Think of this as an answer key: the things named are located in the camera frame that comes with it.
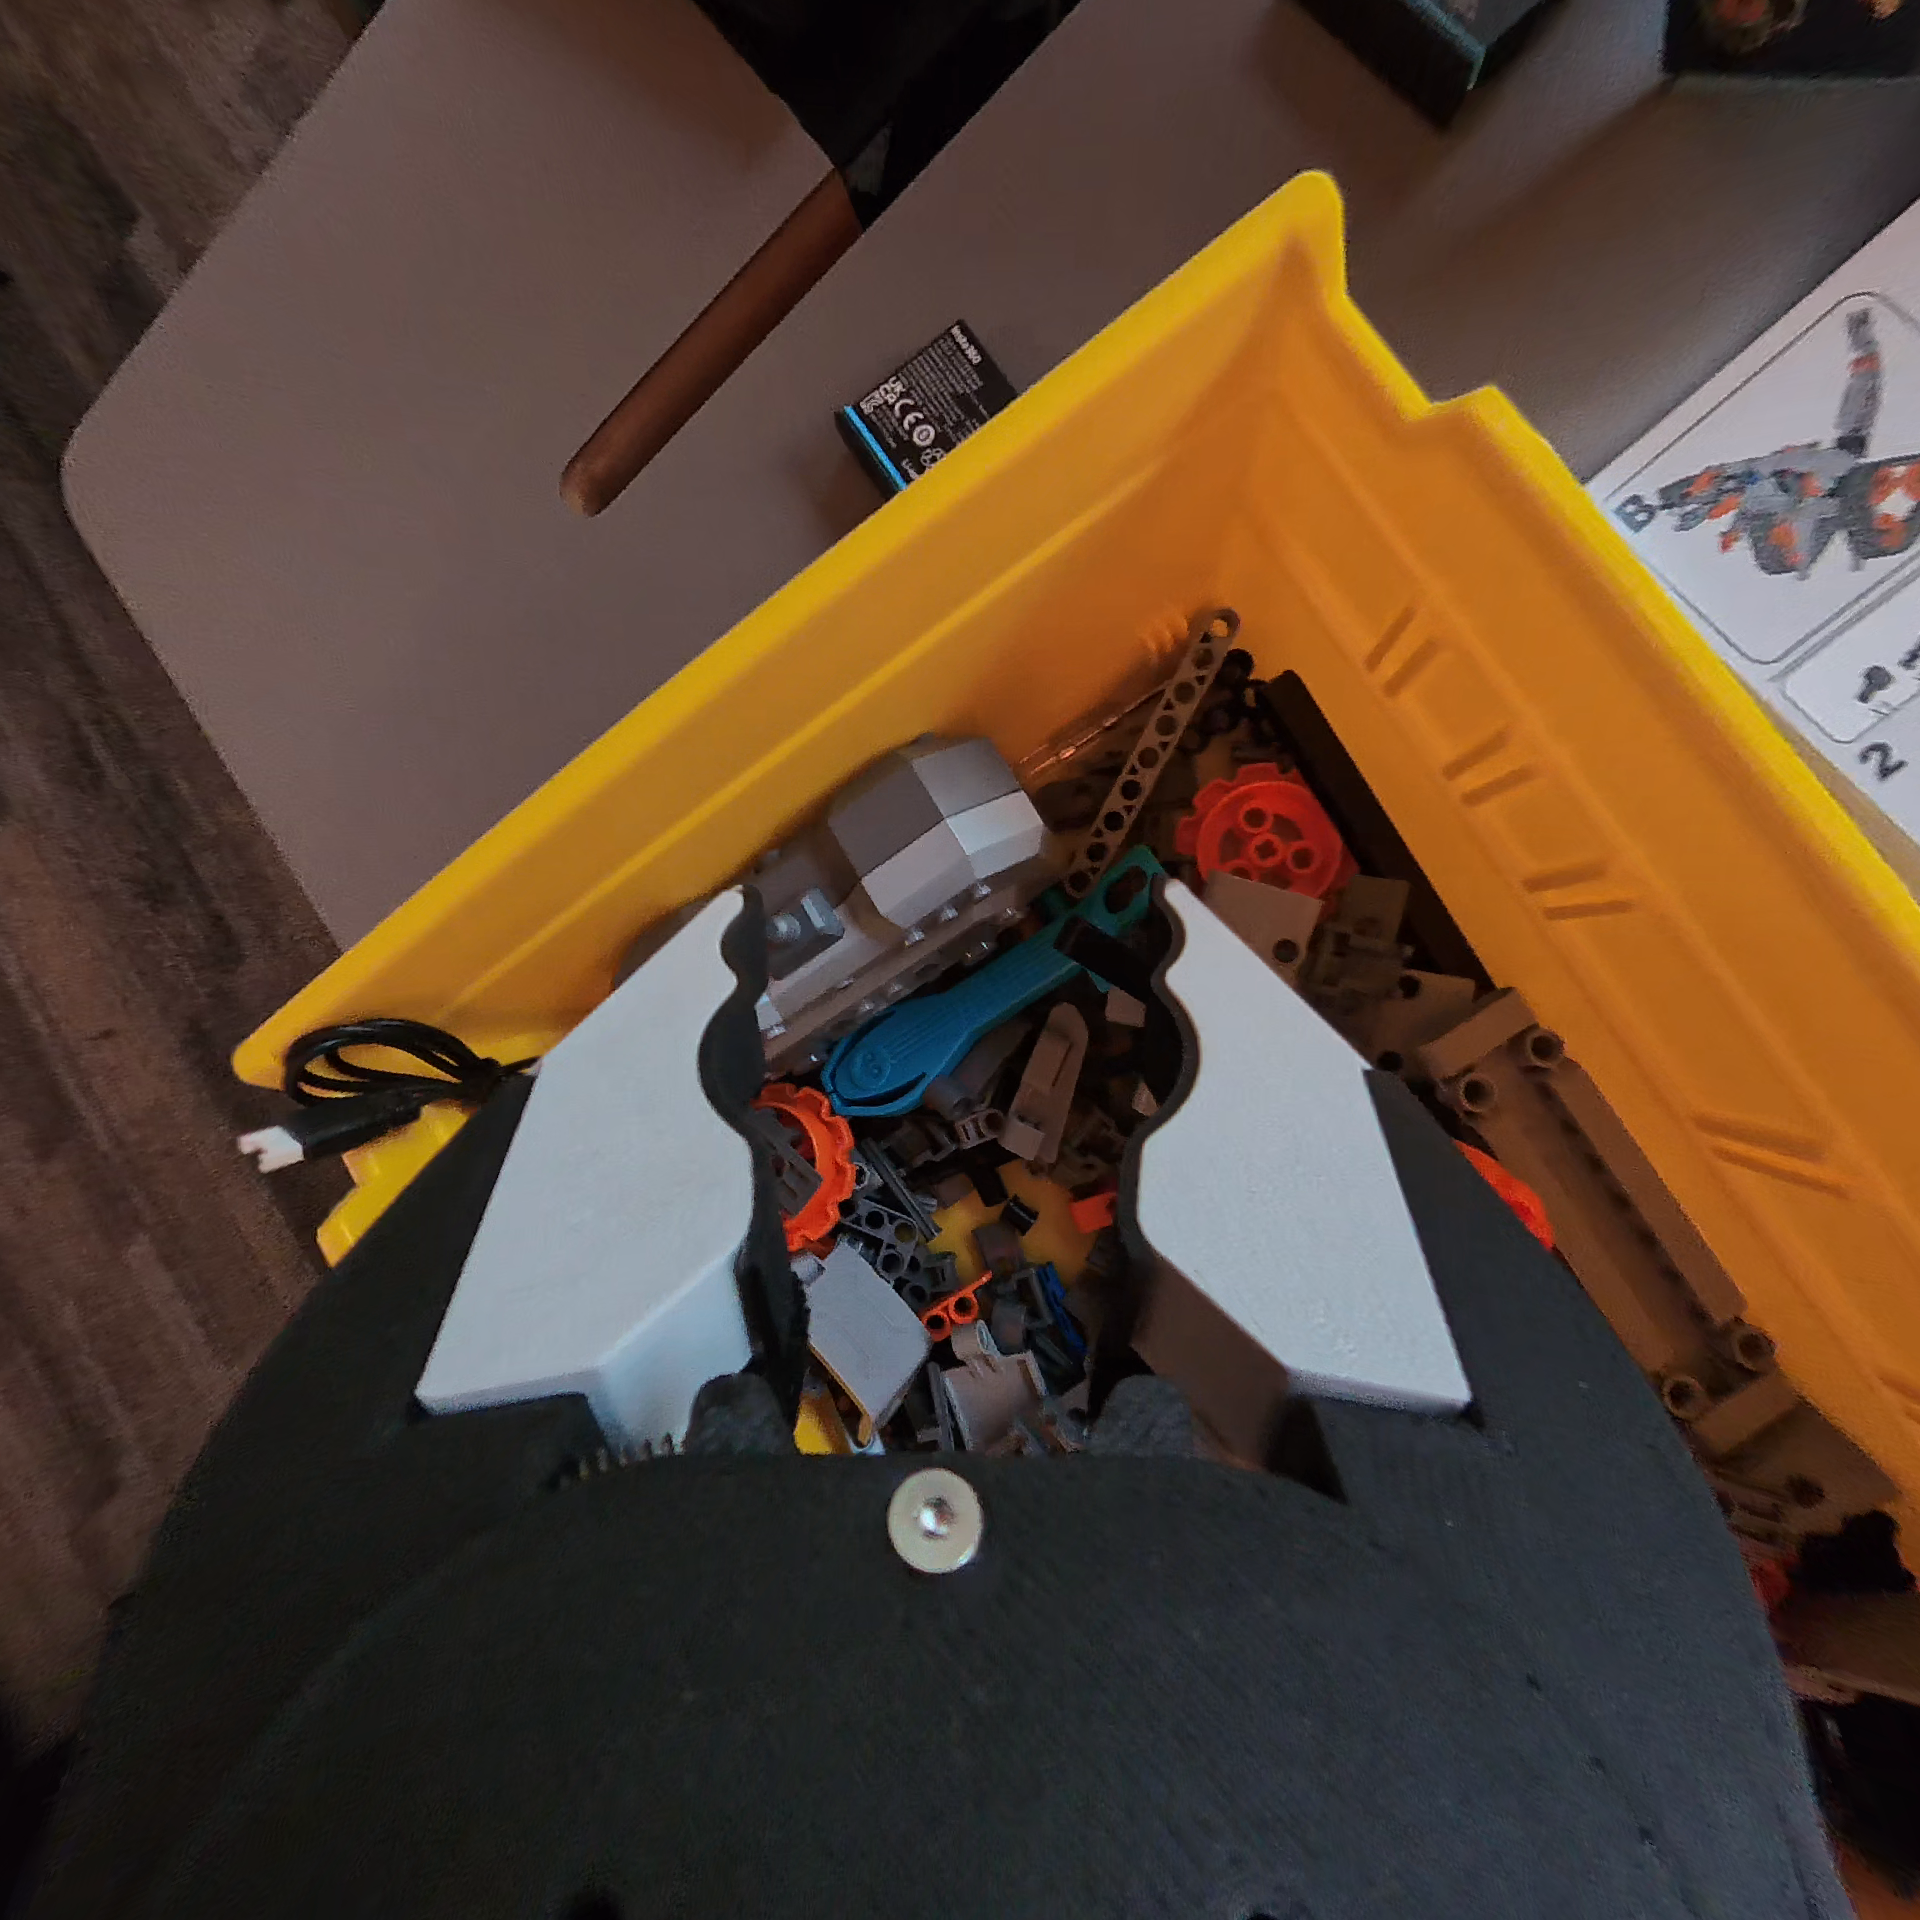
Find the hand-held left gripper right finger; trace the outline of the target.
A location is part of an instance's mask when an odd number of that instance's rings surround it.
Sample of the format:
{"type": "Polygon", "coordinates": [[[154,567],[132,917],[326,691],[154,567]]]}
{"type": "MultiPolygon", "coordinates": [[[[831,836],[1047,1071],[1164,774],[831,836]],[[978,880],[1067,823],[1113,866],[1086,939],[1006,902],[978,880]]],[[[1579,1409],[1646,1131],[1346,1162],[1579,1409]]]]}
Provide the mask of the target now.
{"type": "Polygon", "coordinates": [[[1272,1452],[1300,1401],[1464,1415],[1363,1056],[1181,880],[1159,905],[1181,1071],[1122,1184],[1144,1263],[1135,1350],[1221,1452],[1272,1452]]]}

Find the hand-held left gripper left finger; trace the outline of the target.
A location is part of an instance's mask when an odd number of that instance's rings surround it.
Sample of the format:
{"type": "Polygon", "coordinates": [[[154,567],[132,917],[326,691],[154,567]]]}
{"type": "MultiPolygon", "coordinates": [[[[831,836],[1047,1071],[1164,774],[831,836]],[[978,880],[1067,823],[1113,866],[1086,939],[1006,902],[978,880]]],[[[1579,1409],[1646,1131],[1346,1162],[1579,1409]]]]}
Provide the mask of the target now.
{"type": "Polygon", "coordinates": [[[612,1444],[684,1444],[708,1381],[792,1413],[792,1266],[753,1126],[764,910],[690,912],[534,1075],[417,1382],[433,1415],[578,1395],[612,1444]]]}

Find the pile of toy building parts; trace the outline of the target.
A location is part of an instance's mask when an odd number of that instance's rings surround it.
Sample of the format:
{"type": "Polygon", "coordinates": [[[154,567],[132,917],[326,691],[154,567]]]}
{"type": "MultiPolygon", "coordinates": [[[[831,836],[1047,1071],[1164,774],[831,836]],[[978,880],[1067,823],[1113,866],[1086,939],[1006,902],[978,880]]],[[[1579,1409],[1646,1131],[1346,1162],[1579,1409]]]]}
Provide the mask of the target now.
{"type": "MultiPolygon", "coordinates": [[[[1830,1709],[1917,1709],[1917,1573],[1893,1483],[1789,1381],[1751,1300],[1567,1037],[1476,950],[1363,782],[1297,674],[1261,680],[1238,615],[1193,623],[1152,701],[1140,699],[1039,761],[1043,820],[1071,840],[1063,882],[1029,912],[1032,936],[1092,900],[1147,848],[1352,1045],[1401,1081],[1604,1313],[1703,1466],[1784,1632],[1789,1680],[1830,1709]],[[1357,858],[1328,900],[1216,875],[1175,847],[1201,789],[1254,763],[1300,779],[1357,858]]],[[[1119,1164],[1154,1111],[1143,998],[1094,973],[972,1045],[910,1112],[848,1119],[857,1187],[840,1225],[872,1244],[882,1164],[956,1206],[1005,1198],[1015,1164],[1071,1197],[1080,1237],[1113,1237],[1119,1164]]]]}

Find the brown wooden bar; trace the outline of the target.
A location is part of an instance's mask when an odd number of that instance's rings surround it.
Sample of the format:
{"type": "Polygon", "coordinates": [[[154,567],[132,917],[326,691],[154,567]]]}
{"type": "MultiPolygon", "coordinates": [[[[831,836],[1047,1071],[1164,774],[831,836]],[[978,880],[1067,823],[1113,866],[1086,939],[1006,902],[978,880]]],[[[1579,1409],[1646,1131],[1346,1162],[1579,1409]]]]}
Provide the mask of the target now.
{"type": "Polygon", "coordinates": [[[831,170],[576,449],[560,477],[564,503],[603,514],[861,234],[853,193],[831,170]]]}

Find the teal brick separator tool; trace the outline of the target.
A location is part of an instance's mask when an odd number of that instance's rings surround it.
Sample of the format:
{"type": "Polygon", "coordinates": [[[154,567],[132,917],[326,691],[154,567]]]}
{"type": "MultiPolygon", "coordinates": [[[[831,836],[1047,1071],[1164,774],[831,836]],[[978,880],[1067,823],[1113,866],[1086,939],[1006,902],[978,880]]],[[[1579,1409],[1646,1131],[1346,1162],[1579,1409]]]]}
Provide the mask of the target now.
{"type": "Polygon", "coordinates": [[[1017,947],[997,952],[945,990],[908,996],[839,1043],[822,1069],[828,1106],[848,1121],[884,1121],[914,1111],[971,1049],[1045,996],[1092,973],[1083,952],[1101,936],[1115,947],[1152,906],[1164,869],[1154,853],[1124,853],[1092,889],[1017,947]]]}

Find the yellow plastic bin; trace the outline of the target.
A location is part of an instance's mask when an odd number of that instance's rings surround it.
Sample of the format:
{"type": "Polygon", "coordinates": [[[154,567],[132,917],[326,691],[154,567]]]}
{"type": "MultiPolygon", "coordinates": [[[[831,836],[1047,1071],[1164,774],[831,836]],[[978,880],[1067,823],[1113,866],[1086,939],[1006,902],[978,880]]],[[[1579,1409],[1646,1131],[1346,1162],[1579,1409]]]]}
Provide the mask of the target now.
{"type": "Polygon", "coordinates": [[[238,1043],[547,1041],[879,753],[1010,758],[1179,616],[1300,674],[1917,1531],[1917,900],[1498,393],[1431,402],[1297,177],[773,593],[238,1043]]]}

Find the orange toy wheel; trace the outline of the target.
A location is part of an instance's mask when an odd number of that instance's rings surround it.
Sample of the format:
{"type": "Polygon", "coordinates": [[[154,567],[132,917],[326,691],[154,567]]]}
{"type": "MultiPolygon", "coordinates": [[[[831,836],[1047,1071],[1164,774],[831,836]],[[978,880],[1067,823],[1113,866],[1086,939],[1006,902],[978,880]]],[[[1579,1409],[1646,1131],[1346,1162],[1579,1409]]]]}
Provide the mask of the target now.
{"type": "Polygon", "coordinates": [[[1277,763],[1201,787],[1173,844],[1205,882],[1228,875],[1311,900],[1337,897],[1359,875],[1328,809],[1277,763]]]}
{"type": "Polygon", "coordinates": [[[857,1188],[851,1123],[822,1088],[769,1081],[753,1101],[751,1125],[769,1154],[786,1251],[820,1253],[857,1188]]]}

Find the grey white toy motor block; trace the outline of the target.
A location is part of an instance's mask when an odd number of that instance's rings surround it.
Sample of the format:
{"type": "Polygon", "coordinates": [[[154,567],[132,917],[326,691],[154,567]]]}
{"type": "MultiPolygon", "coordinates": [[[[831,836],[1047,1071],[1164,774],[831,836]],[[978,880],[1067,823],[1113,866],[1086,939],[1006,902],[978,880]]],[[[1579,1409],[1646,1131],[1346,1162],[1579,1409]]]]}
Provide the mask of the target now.
{"type": "Polygon", "coordinates": [[[807,1073],[851,1031],[982,958],[1063,871],[1063,844],[985,737],[877,758],[751,882],[767,923],[767,1067],[807,1073]]]}

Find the black box with blue edge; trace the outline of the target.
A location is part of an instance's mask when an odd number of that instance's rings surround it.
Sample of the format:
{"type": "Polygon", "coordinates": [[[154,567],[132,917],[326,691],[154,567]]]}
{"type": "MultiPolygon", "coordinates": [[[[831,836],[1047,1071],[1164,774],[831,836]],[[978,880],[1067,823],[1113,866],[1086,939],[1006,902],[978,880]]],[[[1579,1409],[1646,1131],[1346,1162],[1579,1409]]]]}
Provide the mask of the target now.
{"type": "Polygon", "coordinates": [[[952,321],[839,406],[833,427],[877,493],[894,498],[1005,414],[1018,393],[981,334],[952,321]]]}

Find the dark printed cardboard box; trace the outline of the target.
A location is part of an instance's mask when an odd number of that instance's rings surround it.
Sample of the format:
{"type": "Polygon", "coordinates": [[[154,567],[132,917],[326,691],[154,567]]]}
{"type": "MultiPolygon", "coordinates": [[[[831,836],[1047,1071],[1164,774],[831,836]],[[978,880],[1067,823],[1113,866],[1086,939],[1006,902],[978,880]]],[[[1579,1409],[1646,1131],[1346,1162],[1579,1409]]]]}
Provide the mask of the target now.
{"type": "Polygon", "coordinates": [[[1919,2],[1669,2],[1670,79],[1894,82],[1919,75],[1919,2]]]}

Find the small black printed box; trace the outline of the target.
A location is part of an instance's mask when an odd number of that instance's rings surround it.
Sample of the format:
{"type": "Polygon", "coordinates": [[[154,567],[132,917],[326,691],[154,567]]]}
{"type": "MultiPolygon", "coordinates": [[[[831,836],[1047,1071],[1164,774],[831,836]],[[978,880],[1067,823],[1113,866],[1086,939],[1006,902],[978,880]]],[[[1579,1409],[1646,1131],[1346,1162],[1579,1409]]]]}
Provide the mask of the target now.
{"type": "Polygon", "coordinates": [[[1382,85],[1432,129],[1448,131],[1468,102],[1524,52],[1553,2],[1300,2],[1382,85]]]}

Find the building instruction booklet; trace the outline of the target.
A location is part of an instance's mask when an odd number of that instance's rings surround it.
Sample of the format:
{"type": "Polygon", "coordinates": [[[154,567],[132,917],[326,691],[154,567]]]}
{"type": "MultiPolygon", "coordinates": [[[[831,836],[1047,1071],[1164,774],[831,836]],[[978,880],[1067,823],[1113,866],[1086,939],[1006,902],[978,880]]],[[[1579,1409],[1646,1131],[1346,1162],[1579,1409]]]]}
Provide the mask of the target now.
{"type": "Polygon", "coordinates": [[[1588,481],[1842,789],[1919,836],[1919,207],[1588,481]]]}

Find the black glossy panel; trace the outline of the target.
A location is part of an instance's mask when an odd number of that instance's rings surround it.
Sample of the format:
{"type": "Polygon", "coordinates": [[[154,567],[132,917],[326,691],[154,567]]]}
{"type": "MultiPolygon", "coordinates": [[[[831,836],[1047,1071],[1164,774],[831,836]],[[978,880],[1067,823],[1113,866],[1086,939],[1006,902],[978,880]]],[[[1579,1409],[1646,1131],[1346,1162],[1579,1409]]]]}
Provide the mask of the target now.
{"type": "Polygon", "coordinates": [[[822,148],[863,226],[919,180],[1073,2],[702,2],[822,148]]]}

